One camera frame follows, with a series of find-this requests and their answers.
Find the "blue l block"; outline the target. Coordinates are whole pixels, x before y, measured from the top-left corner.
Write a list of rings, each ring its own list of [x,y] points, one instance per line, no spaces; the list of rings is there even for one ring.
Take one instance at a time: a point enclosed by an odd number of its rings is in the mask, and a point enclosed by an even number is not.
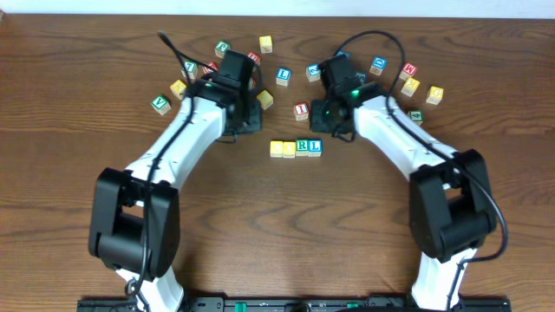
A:
[[[288,87],[291,80],[291,71],[288,68],[280,67],[276,74],[276,83],[279,86]]]
[[[323,152],[323,143],[321,140],[308,140],[308,156],[320,157]]]

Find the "green R block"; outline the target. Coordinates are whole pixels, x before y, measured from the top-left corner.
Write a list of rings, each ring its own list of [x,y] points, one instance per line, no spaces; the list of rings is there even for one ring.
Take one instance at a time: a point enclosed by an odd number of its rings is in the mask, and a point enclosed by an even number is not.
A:
[[[309,154],[309,141],[306,139],[296,140],[296,156],[304,157]]]

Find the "yellow C block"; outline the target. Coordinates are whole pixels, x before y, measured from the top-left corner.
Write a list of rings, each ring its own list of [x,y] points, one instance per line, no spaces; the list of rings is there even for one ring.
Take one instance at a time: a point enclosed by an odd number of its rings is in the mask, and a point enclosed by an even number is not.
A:
[[[284,154],[284,143],[280,140],[270,142],[270,156],[272,158],[282,158]]]

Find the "yellow O block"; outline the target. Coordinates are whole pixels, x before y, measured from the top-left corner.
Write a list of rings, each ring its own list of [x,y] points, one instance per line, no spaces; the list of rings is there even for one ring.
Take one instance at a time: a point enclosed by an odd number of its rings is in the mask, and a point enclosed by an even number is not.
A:
[[[283,157],[287,159],[293,159],[296,157],[297,144],[295,141],[284,141],[283,142]]]

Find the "yellow block centre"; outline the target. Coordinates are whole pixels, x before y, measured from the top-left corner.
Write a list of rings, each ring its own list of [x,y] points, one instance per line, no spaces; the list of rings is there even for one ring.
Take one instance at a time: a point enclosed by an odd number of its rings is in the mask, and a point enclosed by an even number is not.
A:
[[[257,95],[257,100],[260,102],[261,108],[263,110],[268,109],[274,103],[274,98],[268,90],[263,90]]]

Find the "red I block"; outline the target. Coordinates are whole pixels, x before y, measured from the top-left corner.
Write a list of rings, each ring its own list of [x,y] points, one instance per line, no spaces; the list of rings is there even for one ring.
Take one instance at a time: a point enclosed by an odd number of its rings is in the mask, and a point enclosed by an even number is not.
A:
[[[293,106],[293,112],[296,121],[307,120],[310,116],[309,108],[306,102],[301,102]]]

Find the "blue 5 block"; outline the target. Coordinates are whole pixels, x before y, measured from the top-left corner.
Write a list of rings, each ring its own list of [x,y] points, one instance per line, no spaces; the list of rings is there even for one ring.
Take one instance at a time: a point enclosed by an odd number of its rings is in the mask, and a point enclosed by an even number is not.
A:
[[[365,84],[367,82],[367,74],[361,71],[356,71],[356,78],[360,81],[361,84]]]

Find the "red E block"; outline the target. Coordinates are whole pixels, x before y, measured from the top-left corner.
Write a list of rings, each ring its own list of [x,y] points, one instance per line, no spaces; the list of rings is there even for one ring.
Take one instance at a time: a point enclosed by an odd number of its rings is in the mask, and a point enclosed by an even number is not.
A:
[[[209,62],[205,66],[203,66],[204,74],[210,74],[212,72],[217,72],[219,70],[218,65],[215,62]]]

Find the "blue d block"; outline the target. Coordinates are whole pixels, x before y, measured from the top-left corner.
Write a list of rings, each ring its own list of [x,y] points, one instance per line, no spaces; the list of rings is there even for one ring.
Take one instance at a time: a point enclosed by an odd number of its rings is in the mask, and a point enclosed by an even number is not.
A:
[[[380,76],[382,74],[382,71],[386,67],[386,65],[387,65],[387,60],[385,58],[376,56],[371,63],[369,72],[372,75]]]
[[[340,50],[336,55],[344,55],[347,59],[350,58],[350,53]]]

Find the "blue D block right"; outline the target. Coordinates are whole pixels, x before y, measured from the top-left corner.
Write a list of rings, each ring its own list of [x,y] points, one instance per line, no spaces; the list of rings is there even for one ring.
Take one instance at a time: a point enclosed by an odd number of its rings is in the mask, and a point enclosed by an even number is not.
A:
[[[386,67],[386,65],[387,65],[387,60],[385,58],[376,56],[371,63],[369,72],[372,75],[380,76],[382,74],[382,71]]]

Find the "plain yellow block top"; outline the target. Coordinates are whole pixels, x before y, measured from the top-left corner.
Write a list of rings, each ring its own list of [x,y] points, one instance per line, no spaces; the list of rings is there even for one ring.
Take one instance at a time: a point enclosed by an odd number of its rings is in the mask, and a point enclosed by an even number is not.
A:
[[[273,52],[273,42],[271,36],[260,36],[259,47],[262,54],[270,54]]]

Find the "yellow X block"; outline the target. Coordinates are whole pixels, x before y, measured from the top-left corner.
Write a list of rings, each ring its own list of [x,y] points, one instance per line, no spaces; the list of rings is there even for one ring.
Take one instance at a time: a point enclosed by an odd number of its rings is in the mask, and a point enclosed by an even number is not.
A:
[[[419,86],[420,86],[420,82],[418,80],[416,80],[413,77],[409,77],[405,81],[401,89],[401,93],[408,97],[412,97]]]

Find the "green 4 block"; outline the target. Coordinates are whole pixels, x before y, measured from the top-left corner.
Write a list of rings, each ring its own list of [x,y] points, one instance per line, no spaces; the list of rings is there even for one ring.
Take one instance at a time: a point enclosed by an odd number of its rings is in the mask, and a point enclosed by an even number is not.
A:
[[[423,112],[421,110],[408,111],[408,117],[418,126],[423,123]]]

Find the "red M block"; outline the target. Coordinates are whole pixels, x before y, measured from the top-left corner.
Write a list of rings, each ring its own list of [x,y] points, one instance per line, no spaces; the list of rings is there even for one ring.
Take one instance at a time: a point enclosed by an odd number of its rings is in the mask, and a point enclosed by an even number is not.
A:
[[[406,62],[402,67],[399,78],[406,81],[409,77],[413,77],[417,70],[418,68],[413,63]]]

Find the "yellow G block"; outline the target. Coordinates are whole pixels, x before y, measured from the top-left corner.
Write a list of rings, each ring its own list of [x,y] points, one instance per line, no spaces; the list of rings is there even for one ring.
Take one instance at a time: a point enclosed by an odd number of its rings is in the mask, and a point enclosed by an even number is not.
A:
[[[427,93],[426,103],[438,105],[443,99],[444,89],[436,86],[431,86]]]

